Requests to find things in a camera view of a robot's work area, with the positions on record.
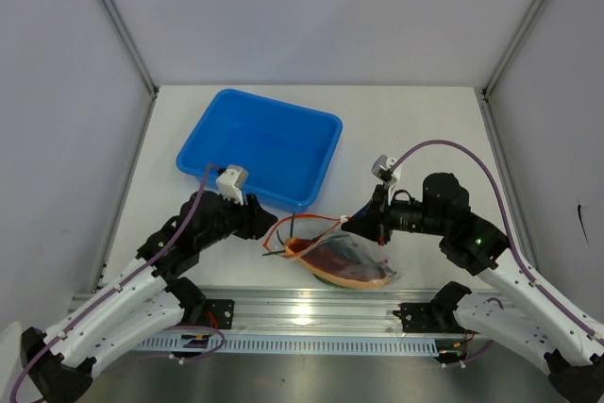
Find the dark green cucumber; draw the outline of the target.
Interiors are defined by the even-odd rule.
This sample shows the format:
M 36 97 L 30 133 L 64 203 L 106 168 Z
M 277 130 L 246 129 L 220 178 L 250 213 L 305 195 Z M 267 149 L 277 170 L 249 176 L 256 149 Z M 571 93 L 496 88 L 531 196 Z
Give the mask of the dark green cucumber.
M 306 256 L 311 273 L 331 286 L 367 290 L 379 286 L 383 273 L 363 246 L 346 235 L 334 235 Z

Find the orange purple sweet potato slice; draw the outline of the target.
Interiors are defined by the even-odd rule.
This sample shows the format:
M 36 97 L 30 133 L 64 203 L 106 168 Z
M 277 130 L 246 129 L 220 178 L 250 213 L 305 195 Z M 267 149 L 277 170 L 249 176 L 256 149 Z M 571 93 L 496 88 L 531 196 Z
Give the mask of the orange purple sweet potato slice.
M 291 259 L 322 282 L 346 289 L 374 290 L 396 276 L 387 260 L 374 259 L 349 235 L 318 239 L 291 238 L 284 244 L 284 258 Z

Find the clear zip top bag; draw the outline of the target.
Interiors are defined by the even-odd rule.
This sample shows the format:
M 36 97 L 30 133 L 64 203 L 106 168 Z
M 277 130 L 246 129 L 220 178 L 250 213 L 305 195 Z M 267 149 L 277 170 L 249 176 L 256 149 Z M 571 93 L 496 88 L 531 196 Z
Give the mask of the clear zip top bag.
M 375 244 L 343 230 L 345 216 L 292 214 L 263 242 L 267 256 L 296 264 L 326 285 L 358 291 L 384 288 L 398 278 Z

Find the blue plastic bin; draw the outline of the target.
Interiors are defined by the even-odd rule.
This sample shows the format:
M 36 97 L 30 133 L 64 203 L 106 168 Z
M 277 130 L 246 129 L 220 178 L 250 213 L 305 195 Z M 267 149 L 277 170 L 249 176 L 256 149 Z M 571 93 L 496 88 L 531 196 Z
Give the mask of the blue plastic bin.
M 209 163 L 240 166 L 248 173 L 246 193 L 263 205 L 303 213 L 321 191 L 343 128 L 332 113 L 224 89 L 183 144 L 176 167 L 201 179 Z

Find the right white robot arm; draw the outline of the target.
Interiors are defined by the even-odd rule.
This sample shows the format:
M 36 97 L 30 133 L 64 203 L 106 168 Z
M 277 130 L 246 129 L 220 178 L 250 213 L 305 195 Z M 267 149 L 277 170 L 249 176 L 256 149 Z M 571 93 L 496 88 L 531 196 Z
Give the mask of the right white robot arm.
M 427 176 L 421 200 L 391 199 L 378 185 L 342 228 L 380 245 L 395 231 L 439 237 L 448 260 L 498 290 L 513 307 L 500 309 L 450 282 L 431 301 L 437 328 L 462 327 L 489 337 L 541 370 L 569 402 L 597 402 L 603 396 L 602 324 L 514 255 L 511 239 L 501 230 L 472 213 L 469 193 L 454 175 Z

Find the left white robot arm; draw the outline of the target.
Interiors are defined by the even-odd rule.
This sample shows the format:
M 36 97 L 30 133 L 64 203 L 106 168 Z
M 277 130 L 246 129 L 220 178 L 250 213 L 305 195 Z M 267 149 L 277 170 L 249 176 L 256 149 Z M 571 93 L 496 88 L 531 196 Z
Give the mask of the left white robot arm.
M 110 363 L 166 328 L 200 326 L 219 335 L 204 320 L 206 296 L 185 272 L 216 243 L 231 235 L 259 240 L 276 222 L 253 194 L 238 203 L 198 190 L 110 284 L 52 327 L 22 333 L 23 370 L 10 401 L 30 379 L 43 401 L 75 402 Z

